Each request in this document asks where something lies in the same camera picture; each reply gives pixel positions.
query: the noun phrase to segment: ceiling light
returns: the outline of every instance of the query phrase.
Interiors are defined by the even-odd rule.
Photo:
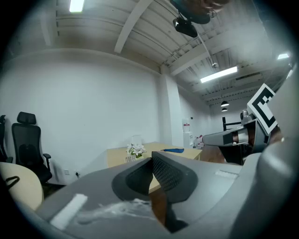
[[[223,106],[228,106],[229,105],[229,103],[227,102],[227,101],[223,101],[222,103],[221,103],[221,107],[223,107]]]
[[[71,0],[70,12],[79,13],[82,12],[84,0]]]
[[[235,67],[229,68],[227,70],[219,71],[219,72],[217,72],[215,74],[212,74],[210,76],[204,77],[204,78],[200,79],[200,81],[202,83],[204,83],[204,82],[207,82],[209,80],[214,80],[216,78],[219,78],[219,77],[222,77],[222,76],[226,76],[228,74],[235,73],[237,71],[238,71],[238,68],[235,66]]]
[[[285,59],[285,58],[289,58],[289,55],[287,53],[284,53],[284,54],[280,54],[277,58],[277,60],[280,60],[280,59]]]

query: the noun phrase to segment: office chair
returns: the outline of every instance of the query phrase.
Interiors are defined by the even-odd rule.
[[[13,162],[12,157],[8,157],[4,149],[4,133],[5,133],[5,115],[0,116],[0,162]]]
[[[40,153],[41,129],[36,126],[34,114],[20,112],[17,118],[18,123],[12,125],[16,164],[32,170],[41,183],[52,178],[50,173],[49,154],[43,154],[46,158],[48,168],[43,164]]]

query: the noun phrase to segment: ceiling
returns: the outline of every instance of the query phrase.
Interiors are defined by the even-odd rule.
[[[178,14],[169,0],[85,0],[83,12],[75,14],[69,6],[70,0],[50,0],[37,7],[12,38],[7,57],[82,48],[118,54],[155,71],[164,64],[209,105],[252,96],[263,83],[276,90],[289,70],[288,59],[274,59],[251,0],[231,0],[208,24],[194,24],[196,38],[174,29]],[[201,41],[218,68],[212,68]],[[238,72],[231,76],[200,82],[233,66]]]

